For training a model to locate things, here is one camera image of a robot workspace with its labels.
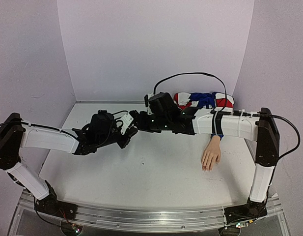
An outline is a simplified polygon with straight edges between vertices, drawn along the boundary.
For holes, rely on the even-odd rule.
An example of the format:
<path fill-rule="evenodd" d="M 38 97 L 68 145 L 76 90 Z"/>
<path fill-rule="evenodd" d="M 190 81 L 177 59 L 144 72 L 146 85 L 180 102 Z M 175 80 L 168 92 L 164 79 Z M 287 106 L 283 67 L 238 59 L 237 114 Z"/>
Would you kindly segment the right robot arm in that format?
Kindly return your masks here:
<path fill-rule="evenodd" d="M 219 160 L 220 140 L 223 137 L 255 141 L 260 154 L 255 158 L 255 173 L 249 201 L 264 202 L 279 158 L 279 132 L 271 111 L 235 111 L 225 95 L 216 99 L 221 104 L 201 105 L 189 100 L 181 105 L 169 93 L 146 95 L 147 111 L 138 113 L 139 130 L 146 132 L 172 131 L 174 134 L 210 134 L 211 140 L 202 156 L 203 169 L 211 169 Z"/>

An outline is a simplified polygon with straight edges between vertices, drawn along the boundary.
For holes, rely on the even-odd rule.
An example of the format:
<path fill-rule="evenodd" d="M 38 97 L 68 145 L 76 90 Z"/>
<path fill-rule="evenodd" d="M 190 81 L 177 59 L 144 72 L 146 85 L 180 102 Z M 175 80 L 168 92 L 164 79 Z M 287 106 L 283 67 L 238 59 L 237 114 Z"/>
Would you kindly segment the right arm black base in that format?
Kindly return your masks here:
<path fill-rule="evenodd" d="M 226 207 L 224 209 L 224 215 L 226 224 L 231 226 L 240 222 L 255 220 L 259 217 L 266 216 L 267 209 L 265 201 L 258 203 L 248 199 L 247 203 L 244 205 Z"/>

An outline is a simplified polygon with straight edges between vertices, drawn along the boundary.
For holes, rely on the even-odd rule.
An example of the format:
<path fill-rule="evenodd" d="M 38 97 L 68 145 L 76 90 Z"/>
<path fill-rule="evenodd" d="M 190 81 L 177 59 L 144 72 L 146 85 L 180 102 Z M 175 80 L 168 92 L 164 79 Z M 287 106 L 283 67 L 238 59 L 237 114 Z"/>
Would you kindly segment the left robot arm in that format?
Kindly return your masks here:
<path fill-rule="evenodd" d="M 99 110 L 83 128 L 65 130 L 30 123 L 21 119 L 19 113 L 12 113 L 0 124 L 0 169 L 41 200 L 48 214 L 55 215 L 60 211 L 56 194 L 47 181 L 25 164 L 20 149 L 41 148 L 85 156 L 114 143 L 125 148 L 138 132 L 133 123 L 129 113 L 115 118 L 106 110 Z"/>

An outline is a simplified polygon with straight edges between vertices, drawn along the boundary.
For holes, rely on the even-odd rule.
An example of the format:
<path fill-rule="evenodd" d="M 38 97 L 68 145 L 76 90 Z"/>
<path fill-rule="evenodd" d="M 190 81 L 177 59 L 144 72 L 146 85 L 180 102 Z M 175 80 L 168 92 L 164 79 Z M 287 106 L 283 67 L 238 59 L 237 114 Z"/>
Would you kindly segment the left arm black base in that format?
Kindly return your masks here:
<path fill-rule="evenodd" d="M 41 200 L 35 200 L 34 208 L 38 212 L 48 215 L 74 220 L 78 206 L 73 203 L 60 201 L 51 185 L 45 181 L 48 187 L 48 195 Z"/>

